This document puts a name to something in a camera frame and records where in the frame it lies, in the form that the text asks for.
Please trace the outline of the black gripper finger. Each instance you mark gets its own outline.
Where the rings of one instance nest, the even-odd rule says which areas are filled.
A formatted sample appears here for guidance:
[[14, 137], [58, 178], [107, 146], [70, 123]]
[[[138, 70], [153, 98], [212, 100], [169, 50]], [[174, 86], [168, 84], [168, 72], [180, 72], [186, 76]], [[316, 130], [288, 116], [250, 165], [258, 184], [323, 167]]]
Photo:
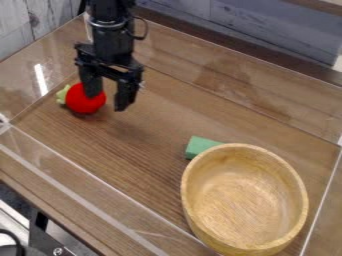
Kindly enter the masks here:
[[103, 79], [98, 69], [89, 66], [79, 67], [79, 76], [83, 83], [85, 93], [89, 98], [94, 98], [103, 91]]
[[139, 85], [127, 80], [118, 81], [118, 90], [114, 97], [115, 111], [125, 111], [135, 103]]

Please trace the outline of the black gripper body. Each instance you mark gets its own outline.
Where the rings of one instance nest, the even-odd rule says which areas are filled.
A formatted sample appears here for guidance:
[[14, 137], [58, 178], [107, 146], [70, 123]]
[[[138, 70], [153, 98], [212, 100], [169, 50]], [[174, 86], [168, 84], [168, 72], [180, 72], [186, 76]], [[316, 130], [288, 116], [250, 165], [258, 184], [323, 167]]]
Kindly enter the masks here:
[[77, 43], [75, 65], [98, 69], [102, 78], [139, 84], [145, 67], [134, 57], [134, 43]]

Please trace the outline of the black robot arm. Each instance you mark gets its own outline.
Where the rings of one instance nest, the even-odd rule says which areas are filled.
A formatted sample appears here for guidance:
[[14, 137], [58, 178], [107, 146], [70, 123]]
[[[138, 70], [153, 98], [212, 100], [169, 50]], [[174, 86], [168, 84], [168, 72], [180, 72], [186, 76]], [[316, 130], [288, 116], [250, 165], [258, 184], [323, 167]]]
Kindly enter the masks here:
[[144, 82], [145, 66], [134, 57], [134, 47], [135, 40], [144, 40], [149, 31], [142, 36], [135, 34], [134, 6], [135, 0], [85, 0], [91, 42], [75, 44], [75, 65], [86, 96], [95, 98], [103, 89], [103, 79], [111, 79], [118, 85], [114, 96], [118, 112], [135, 103]]

